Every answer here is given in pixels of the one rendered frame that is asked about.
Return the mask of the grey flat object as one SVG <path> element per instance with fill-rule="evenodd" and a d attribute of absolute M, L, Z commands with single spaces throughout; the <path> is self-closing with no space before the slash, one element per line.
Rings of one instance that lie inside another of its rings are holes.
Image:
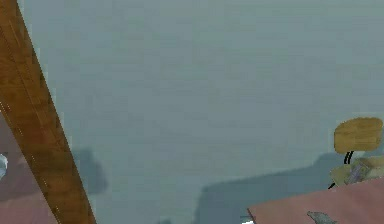
<path fill-rule="evenodd" d="M 315 224 L 337 224 L 335 220 L 323 212 L 308 211 L 307 215 L 315 222 Z"/>

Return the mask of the pink table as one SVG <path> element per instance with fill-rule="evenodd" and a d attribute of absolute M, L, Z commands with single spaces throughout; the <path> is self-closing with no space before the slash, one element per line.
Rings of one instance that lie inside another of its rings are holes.
<path fill-rule="evenodd" d="M 255 224 L 315 224 L 308 212 L 327 214 L 337 224 L 384 224 L 384 178 L 248 208 Z"/>

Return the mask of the grey patterned cloth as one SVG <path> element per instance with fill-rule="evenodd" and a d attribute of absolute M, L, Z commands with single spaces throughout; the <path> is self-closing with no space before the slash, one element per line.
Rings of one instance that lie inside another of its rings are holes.
<path fill-rule="evenodd" d="M 346 184 L 361 182 L 369 173 L 370 167 L 361 162 L 354 162 L 351 166 L 350 173 L 345 180 Z"/>

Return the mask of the pale grey round object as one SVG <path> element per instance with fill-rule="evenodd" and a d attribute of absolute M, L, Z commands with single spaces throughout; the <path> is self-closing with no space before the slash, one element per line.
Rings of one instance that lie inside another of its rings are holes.
<path fill-rule="evenodd" d="M 0 153 L 0 180 L 6 175 L 8 169 L 8 158 L 6 153 Z"/>

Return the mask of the brown wooden door frame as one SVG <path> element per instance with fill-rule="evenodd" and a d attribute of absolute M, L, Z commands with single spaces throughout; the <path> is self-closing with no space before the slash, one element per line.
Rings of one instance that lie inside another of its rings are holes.
<path fill-rule="evenodd" d="M 97 224 L 17 0 L 0 0 L 0 111 L 58 224 Z"/>

